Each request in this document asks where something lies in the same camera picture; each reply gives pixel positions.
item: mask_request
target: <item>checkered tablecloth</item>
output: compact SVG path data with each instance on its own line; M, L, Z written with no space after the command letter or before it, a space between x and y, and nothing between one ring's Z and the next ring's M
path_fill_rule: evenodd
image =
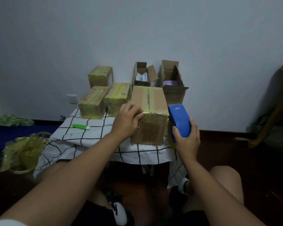
M49 138L38 165L34 171L36 177L41 171L59 159L74 159L87 148L91 147L103 136L110 132L114 118L108 117L107 112L102 120L82 119L80 110L75 111ZM89 130L73 128L73 124L90 126ZM176 186L186 175L176 150L171 148L166 137L164 145L131 145L130 138L125 140L113 153L111 161L130 164L159 164L170 161L169 185Z

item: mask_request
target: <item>person's right hand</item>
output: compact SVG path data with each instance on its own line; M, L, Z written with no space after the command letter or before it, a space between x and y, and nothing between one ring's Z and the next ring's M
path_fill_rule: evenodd
M173 126L172 132L176 141L176 149L181 157L181 160L195 160L197 156L198 147L200 145L200 133L197 128L197 124L195 121L190 118L189 119L192 128L191 133L187 138L181 137L178 129Z
M111 132L121 141L134 134L138 127L139 120L143 117L143 110L134 102L123 104L116 118L114 119Z

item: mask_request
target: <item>sock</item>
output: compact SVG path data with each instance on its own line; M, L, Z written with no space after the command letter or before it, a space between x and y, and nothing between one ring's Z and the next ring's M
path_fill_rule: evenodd
M178 191L182 194L186 194L186 184L190 182L189 179L183 178L179 183L178 183Z
M113 214L114 214L116 224L120 226L126 225L127 214L122 204L119 202L114 202L111 204L111 206L113 208Z

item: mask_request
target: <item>electrical outlet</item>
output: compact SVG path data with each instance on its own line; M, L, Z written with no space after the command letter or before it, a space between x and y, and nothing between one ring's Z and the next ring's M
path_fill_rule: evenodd
M67 94L68 97L68 101L70 104L78 104L79 103L79 98L77 95L71 95L71 94Z

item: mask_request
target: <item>sealed cardboard box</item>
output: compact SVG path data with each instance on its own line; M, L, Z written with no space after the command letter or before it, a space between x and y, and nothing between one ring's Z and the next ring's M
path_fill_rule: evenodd
M163 145L169 111L162 88L135 86L131 101L144 110L131 144Z
M106 110L104 98L109 86L95 86L79 101L79 109L83 119L101 120Z
M109 117L116 117L122 104L131 100L131 83L113 83L105 96Z
M132 86L151 86L158 79L154 66L145 62L136 62L133 70Z
M114 82L112 67L96 66L88 74L90 89L94 86L111 86Z
M168 105L181 104L186 90L178 69L179 62L163 60L159 72L160 87L163 88Z

